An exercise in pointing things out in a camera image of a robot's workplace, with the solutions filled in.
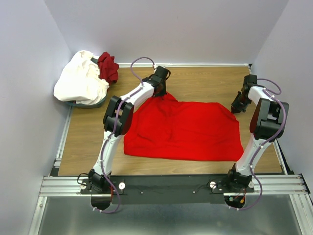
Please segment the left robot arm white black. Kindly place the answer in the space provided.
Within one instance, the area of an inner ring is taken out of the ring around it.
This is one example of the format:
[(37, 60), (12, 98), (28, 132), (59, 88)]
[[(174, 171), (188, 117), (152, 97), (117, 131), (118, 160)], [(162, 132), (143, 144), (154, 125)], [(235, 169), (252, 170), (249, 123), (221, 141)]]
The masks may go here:
[(104, 193), (112, 187), (113, 158), (121, 138), (131, 127), (135, 107), (150, 97), (166, 95), (166, 80), (170, 75), (168, 69), (157, 66), (154, 73), (140, 80), (135, 89), (123, 96), (112, 96), (103, 118), (104, 137), (98, 159), (88, 173), (88, 181), (81, 187), (97, 193)]

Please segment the bright red t-shirt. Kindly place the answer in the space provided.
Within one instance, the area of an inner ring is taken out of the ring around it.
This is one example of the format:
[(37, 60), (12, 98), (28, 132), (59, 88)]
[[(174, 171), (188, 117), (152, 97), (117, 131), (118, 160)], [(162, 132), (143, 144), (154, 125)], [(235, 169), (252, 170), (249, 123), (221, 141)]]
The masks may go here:
[(237, 161), (244, 149), (239, 122), (217, 102), (148, 98), (124, 137), (126, 155), (191, 161)]

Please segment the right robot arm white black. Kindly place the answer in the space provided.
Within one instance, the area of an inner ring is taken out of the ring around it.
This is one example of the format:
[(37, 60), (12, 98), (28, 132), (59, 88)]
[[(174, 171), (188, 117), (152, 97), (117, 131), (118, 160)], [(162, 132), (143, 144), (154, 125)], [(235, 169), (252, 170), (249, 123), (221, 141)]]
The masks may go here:
[(243, 87), (231, 104), (233, 114), (245, 112), (252, 102), (256, 104), (249, 126), (251, 137), (248, 145), (225, 179), (224, 185), (231, 192), (249, 187), (260, 157), (272, 142), (282, 136), (287, 121), (289, 104), (277, 99), (281, 89), (276, 93), (259, 85), (258, 80), (253, 74), (245, 76)]

